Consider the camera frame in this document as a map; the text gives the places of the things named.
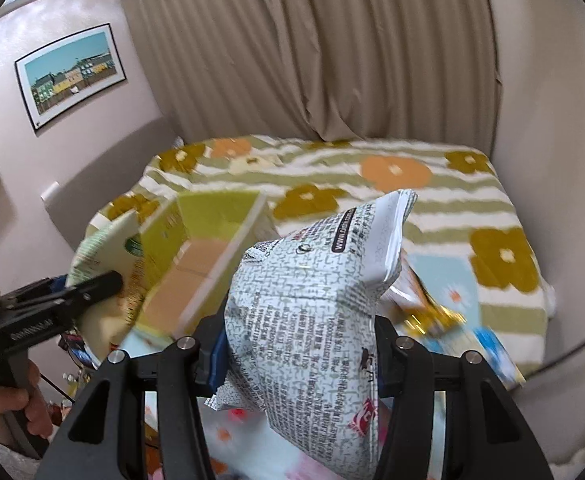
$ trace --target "red logo on bag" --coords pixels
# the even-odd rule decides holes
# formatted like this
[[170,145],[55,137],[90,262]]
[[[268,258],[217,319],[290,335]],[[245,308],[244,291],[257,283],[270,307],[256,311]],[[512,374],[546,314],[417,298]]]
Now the red logo on bag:
[[370,399],[366,399],[359,412],[357,412],[352,421],[348,423],[348,428],[356,431],[361,436],[365,436],[365,434],[368,433],[370,421],[374,418],[374,412],[374,404]]

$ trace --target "beige curtain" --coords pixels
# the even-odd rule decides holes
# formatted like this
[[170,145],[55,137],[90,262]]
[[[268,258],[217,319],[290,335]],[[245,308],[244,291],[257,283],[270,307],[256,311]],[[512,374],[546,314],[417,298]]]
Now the beige curtain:
[[491,151],[488,0],[122,0],[187,140],[402,137]]

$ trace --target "candy wrapper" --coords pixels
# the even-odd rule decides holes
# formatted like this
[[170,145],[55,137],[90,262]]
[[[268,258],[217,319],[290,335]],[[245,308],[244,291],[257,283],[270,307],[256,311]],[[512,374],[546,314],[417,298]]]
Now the candy wrapper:
[[230,370],[214,408],[272,429],[349,480],[379,457],[375,306],[400,270],[416,200],[389,193],[246,251],[226,304]]
[[389,301],[401,307],[405,330],[414,337],[439,337],[466,322],[463,315],[440,305],[428,293],[410,267],[404,250],[401,251],[401,273],[381,298],[383,315],[396,324],[399,322],[398,313],[393,312]]

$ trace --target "painting of buildings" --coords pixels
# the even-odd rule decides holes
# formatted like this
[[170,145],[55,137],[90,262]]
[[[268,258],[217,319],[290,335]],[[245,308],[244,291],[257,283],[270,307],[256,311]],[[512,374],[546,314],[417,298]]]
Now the painting of buildings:
[[46,45],[15,67],[36,131],[75,104],[125,80],[109,25]]

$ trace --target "human hand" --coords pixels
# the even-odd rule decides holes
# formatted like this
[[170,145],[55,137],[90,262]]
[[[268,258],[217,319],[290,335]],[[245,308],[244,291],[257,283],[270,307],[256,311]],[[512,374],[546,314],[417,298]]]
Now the human hand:
[[28,380],[34,387],[32,394],[18,388],[7,388],[0,386],[0,444],[12,447],[14,440],[3,413],[10,411],[24,410],[28,419],[27,430],[29,433],[48,438],[52,434],[52,421],[48,414],[48,408],[41,391],[37,387],[41,373],[39,368],[32,361],[28,361]]

